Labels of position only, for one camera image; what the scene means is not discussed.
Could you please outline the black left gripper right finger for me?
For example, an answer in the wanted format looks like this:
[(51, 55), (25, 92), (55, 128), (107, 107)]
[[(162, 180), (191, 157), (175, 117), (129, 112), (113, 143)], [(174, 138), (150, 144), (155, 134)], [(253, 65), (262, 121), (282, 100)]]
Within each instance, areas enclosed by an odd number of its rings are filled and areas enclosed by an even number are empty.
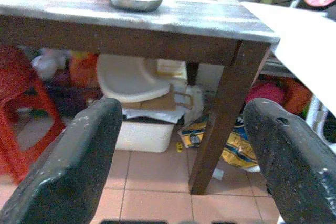
[(300, 117), (264, 98), (248, 102), (244, 128), (285, 223), (335, 223), (335, 153)]

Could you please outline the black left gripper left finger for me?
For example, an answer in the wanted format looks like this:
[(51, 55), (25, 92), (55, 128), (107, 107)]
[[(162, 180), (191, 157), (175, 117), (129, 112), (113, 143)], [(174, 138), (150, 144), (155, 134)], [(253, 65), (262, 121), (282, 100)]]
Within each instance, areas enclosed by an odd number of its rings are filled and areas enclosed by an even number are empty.
[(5, 203), (1, 223), (90, 223), (121, 124), (116, 99), (101, 99), (79, 112)]

